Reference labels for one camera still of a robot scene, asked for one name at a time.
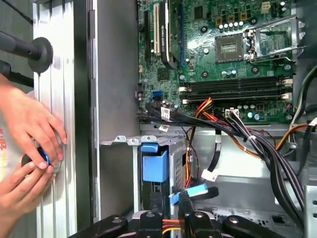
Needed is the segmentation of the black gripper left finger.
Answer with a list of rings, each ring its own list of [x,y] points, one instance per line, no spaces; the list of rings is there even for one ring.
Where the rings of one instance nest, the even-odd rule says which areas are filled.
[[[163,196],[150,195],[150,210],[134,213],[131,220],[111,215],[71,235],[71,238],[161,238],[163,232]]]

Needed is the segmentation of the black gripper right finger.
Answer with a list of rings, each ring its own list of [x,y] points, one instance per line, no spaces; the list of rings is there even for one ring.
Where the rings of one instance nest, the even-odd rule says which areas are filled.
[[[183,238],[300,238],[301,231],[282,214],[224,207],[195,208],[193,201],[219,196],[218,190],[180,192]]]

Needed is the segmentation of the person's right hand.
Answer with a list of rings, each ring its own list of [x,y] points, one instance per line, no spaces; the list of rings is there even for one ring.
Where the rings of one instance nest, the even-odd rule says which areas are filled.
[[[54,167],[33,162],[16,169],[0,183],[0,236],[7,238],[21,216],[33,211],[55,178]]]

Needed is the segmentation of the person's left hand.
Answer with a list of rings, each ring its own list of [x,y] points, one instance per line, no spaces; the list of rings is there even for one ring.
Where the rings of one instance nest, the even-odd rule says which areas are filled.
[[[0,76],[0,110],[13,139],[40,169],[48,164],[39,154],[34,140],[46,152],[51,165],[56,166],[63,160],[58,140],[59,137],[62,143],[67,143],[63,123],[3,75]]]

